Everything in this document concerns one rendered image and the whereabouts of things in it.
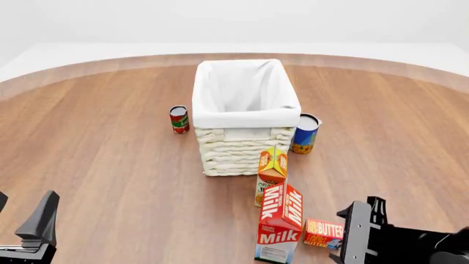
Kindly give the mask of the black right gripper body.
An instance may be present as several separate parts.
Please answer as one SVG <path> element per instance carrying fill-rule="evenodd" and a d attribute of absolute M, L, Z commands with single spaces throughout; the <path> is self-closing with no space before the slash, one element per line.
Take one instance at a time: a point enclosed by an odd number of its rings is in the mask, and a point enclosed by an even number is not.
<path fill-rule="evenodd" d="M 354 201 L 352 215 L 345 219 L 344 236 L 342 239 L 340 259 L 343 264 L 370 264 L 375 261 L 378 253 L 369 248 L 372 228 L 380 230 L 380 226 L 370 222 L 372 207 L 365 202 Z"/>

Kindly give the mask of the red tomato sauce can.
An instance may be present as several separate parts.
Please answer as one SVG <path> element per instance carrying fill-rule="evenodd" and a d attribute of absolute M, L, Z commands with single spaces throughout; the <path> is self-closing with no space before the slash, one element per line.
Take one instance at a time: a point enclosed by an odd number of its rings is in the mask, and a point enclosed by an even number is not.
<path fill-rule="evenodd" d="M 186 133 L 190 129 L 188 111 L 183 105 L 176 105 L 169 111 L 171 126 L 175 133 Z"/>

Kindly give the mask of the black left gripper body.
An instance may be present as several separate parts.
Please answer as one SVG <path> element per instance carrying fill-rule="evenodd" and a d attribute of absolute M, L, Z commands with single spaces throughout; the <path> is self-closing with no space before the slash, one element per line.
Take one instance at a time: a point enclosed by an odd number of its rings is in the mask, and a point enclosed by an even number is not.
<path fill-rule="evenodd" d="M 33 242 L 32 247 L 0 246 L 0 264 L 51 264 L 56 247 Z"/>

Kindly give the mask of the red and white milk carton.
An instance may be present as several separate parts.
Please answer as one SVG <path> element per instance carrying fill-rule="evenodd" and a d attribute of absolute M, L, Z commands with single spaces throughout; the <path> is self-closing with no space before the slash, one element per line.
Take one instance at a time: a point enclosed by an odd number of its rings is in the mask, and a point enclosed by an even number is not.
<path fill-rule="evenodd" d="M 288 183 L 265 189 L 254 259 L 291 264 L 303 232 L 303 195 Z"/>

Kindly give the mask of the red butter box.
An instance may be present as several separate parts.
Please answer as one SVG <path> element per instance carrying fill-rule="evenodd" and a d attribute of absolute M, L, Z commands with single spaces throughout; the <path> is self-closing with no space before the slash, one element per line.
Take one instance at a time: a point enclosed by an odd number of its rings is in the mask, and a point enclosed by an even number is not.
<path fill-rule="evenodd" d="M 332 224 L 327 221 L 306 219 L 303 228 L 303 243 L 309 246 L 338 249 L 344 236 L 342 224 Z"/>

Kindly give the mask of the white wicker basket, cloth liner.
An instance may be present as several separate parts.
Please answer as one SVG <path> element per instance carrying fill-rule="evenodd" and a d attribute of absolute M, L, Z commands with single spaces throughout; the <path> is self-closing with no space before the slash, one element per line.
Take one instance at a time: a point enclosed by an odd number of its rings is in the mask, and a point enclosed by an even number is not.
<path fill-rule="evenodd" d="M 196 69 L 192 125 L 207 176 L 255 175 L 262 151 L 288 151 L 300 114 L 277 59 L 204 61 Z"/>

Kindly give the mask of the blue can with yellow print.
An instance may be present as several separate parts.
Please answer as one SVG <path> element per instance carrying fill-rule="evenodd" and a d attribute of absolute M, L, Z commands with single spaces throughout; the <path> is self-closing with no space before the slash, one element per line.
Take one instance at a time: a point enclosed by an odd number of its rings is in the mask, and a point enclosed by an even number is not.
<path fill-rule="evenodd" d="M 322 120 L 312 114 L 300 114 L 300 120 L 295 129 L 295 134 L 290 144 L 290 150 L 298 154 L 310 153 L 314 147 L 317 132 L 321 125 Z"/>

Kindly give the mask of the orange juice carton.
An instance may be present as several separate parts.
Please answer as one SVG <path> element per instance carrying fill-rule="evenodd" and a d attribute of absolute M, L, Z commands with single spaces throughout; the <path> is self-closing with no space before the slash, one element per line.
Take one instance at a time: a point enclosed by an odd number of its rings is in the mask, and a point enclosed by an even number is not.
<path fill-rule="evenodd" d="M 285 182 L 287 167 L 288 157 L 281 149 L 273 146 L 261 152 L 256 178 L 255 206 L 261 207 L 267 187 Z"/>

